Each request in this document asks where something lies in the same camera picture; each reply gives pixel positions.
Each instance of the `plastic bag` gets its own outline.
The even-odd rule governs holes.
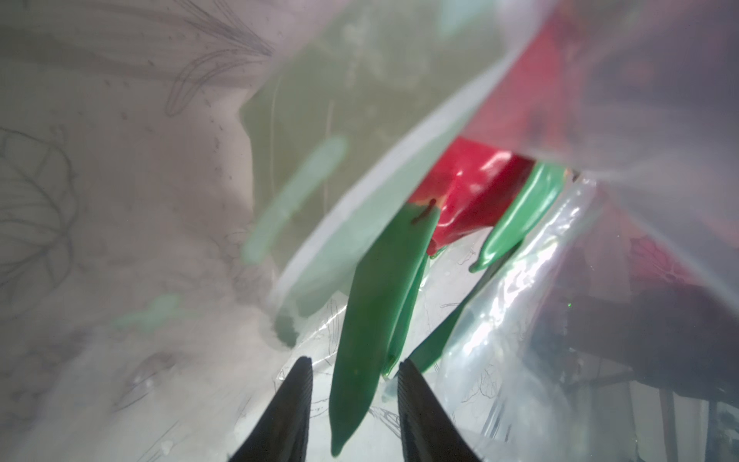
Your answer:
[[[596,195],[595,182],[580,178],[565,191],[524,245],[477,294],[460,315],[444,348],[436,392],[453,410],[471,388],[470,381],[494,359],[517,357],[518,337],[533,323],[548,279],[582,224]]]
[[[512,283],[497,286],[530,289],[486,300],[488,307],[507,302],[487,339],[455,344],[460,331],[453,334],[437,393],[454,398],[469,388],[465,377],[474,372],[441,373],[453,371],[449,364],[475,365],[460,353],[473,360],[482,353],[477,364],[499,371],[500,391],[493,424],[480,433],[506,441],[519,460],[703,460],[721,444],[709,436],[717,425],[709,403],[739,404],[739,368],[731,360],[739,322],[623,209],[602,193],[596,201],[579,236],[559,241],[567,245],[556,259],[542,252],[540,272],[509,274]],[[479,323],[479,311],[470,310],[462,317]]]
[[[347,289],[551,3],[354,4],[245,105],[260,221],[243,255],[271,250],[284,268],[270,296],[282,341]],[[515,33],[500,26],[519,17]]]
[[[467,236],[450,245],[435,259],[430,260],[422,288],[416,301],[417,309],[411,321],[403,357],[420,343],[431,330],[451,312],[457,303],[471,290],[479,274],[471,274],[466,269],[474,261],[488,229]],[[285,377],[295,360],[309,356],[313,360],[313,404],[311,407],[310,437],[308,440],[308,460],[310,461],[370,461],[385,458],[388,461],[402,461],[400,422],[396,383],[394,379],[383,380],[375,395],[369,414],[357,433],[349,439],[341,455],[334,459],[330,454],[330,425],[328,418],[328,397],[331,386],[331,373],[336,348],[341,334],[343,313],[347,298],[335,293],[325,309],[311,316],[299,337],[297,346],[285,363],[276,384]],[[489,418],[497,396],[497,371],[494,368],[480,377],[476,389],[469,393],[467,402],[454,414],[459,428],[473,435],[479,435]],[[435,375],[435,370],[426,374],[427,380]],[[266,387],[245,409],[243,424],[239,428],[251,430],[273,394],[273,387]],[[485,446],[486,441],[477,445]]]
[[[562,2],[463,135],[601,180],[739,307],[737,17],[730,0]]]

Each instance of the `red object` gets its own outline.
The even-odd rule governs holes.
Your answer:
[[[457,137],[408,199],[441,209],[427,253],[493,226],[523,187],[534,162]]]
[[[549,150],[569,146],[570,104],[580,93],[582,72],[568,65],[582,33],[565,11],[547,20],[460,136],[516,152],[532,145]]]
[[[632,237],[630,242],[631,279],[663,284],[695,284],[688,270],[651,237]]]

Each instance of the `green plastic item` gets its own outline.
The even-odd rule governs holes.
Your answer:
[[[562,192],[565,172],[565,167],[537,162],[521,192],[485,239],[470,272],[484,270],[521,242]]]
[[[446,319],[444,319],[441,324],[439,324],[434,331],[431,332],[429,336],[415,348],[415,350],[413,350],[408,359],[413,361],[413,364],[416,365],[419,371],[425,372],[433,366],[439,358],[441,358],[444,345],[446,345],[446,341],[449,340],[449,336],[452,334],[452,330],[454,330],[454,326],[457,324],[457,319],[459,319],[464,307],[475,295],[477,295],[478,292],[480,292],[480,290],[482,290],[483,287],[485,287],[485,284],[495,276],[498,270],[506,261],[508,261],[508,258],[510,258],[511,255],[516,253],[519,247],[520,243],[514,245],[513,248],[508,249],[508,252],[505,253],[503,258],[497,259],[493,265],[488,266],[488,269],[483,273],[480,280],[477,281],[477,284],[474,285],[470,293],[468,293],[462,302],[457,305],[454,311],[452,311]]]
[[[119,329],[135,327],[140,332],[152,333],[168,321],[188,315],[180,309],[182,299],[182,295],[176,292],[163,293],[153,299],[145,310],[121,316],[113,325]]]
[[[433,255],[431,255],[429,258],[432,259],[432,260],[433,259],[437,259],[446,250],[446,247],[447,246],[444,245],[442,248],[440,248],[439,250],[437,250],[436,253],[433,254]]]
[[[357,265],[329,396],[334,457],[370,409],[401,308],[425,261],[439,215],[433,206],[403,205]]]
[[[382,371],[383,376],[389,376],[392,372],[392,368],[398,363],[403,352],[403,346],[406,344],[406,337],[408,336],[408,329],[410,328],[411,318],[413,317],[413,307],[415,306],[416,300],[418,299],[418,290],[420,284],[423,281],[423,274],[426,272],[426,263],[429,261],[427,254],[423,255],[423,260],[416,271],[415,278],[413,279],[413,285],[411,285],[408,291],[406,301],[403,303],[401,309],[401,315],[398,318],[398,324],[395,326],[395,330],[392,332],[392,340],[390,340],[390,349],[387,353],[387,363],[385,364],[385,370]]]

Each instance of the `white surface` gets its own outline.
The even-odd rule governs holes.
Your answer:
[[[273,44],[300,13],[232,3]],[[237,111],[264,67],[172,105],[178,73],[224,44],[181,1],[123,4],[0,7],[0,126],[66,153],[78,206],[71,273],[0,324],[4,461],[225,461],[287,357],[258,308],[270,273],[238,260],[251,159]],[[126,318],[165,294],[180,301],[160,322]]]

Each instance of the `translucent plastic sheet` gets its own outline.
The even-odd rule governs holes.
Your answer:
[[[604,198],[591,195],[590,210],[579,211],[583,220],[569,229],[556,223],[577,214],[555,206],[552,234],[542,225],[527,238],[528,250],[539,251],[522,247],[490,282],[488,298],[483,291],[471,302],[447,344],[437,394],[451,411],[471,386],[463,377],[474,376],[455,367],[494,365],[500,404],[493,430],[481,433],[507,441],[509,454],[522,461],[709,460],[721,445],[710,436],[717,425],[711,403],[739,404],[732,360],[739,322],[663,244]],[[517,274],[516,258],[525,268]],[[528,290],[513,290],[521,286]],[[471,327],[462,330],[462,322]],[[478,342],[480,327],[490,332]]]
[[[353,4],[245,104],[259,222],[242,255],[276,263],[282,341],[294,344],[305,319],[348,289],[552,4]]]
[[[738,18],[732,0],[562,2],[463,135],[601,180],[739,308]]]
[[[445,346],[436,392],[447,409],[464,399],[491,361],[503,368],[518,358],[562,255],[584,228],[596,197],[593,180],[580,177],[531,231],[522,247],[467,305]]]
[[[408,356],[472,289],[480,275],[471,274],[466,269],[474,261],[487,232],[486,229],[467,236],[449,246],[436,259],[430,260],[416,301],[403,357]],[[369,414],[357,433],[352,436],[338,458],[331,457],[328,397],[346,301],[343,294],[337,293],[329,300],[325,309],[308,319],[304,334],[276,377],[276,386],[298,357],[311,357],[314,382],[308,441],[309,461],[372,461],[379,458],[402,461],[395,380],[384,379],[381,380]],[[434,377],[435,370],[427,374],[429,383],[433,384]],[[489,411],[495,405],[498,384],[497,371],[491,367],[486,371],[486,376],[479,378],[474,390],[467,396],[466,403],[454,414],[456,424],[471,439],[479,436],[479,429],[489,419]],[[245,408],[243,428],[251,429],[272,395],[272,387],[266,387],[255,395],[254,400]],[[483,447],[487,443],[486,438],[477,445]]]

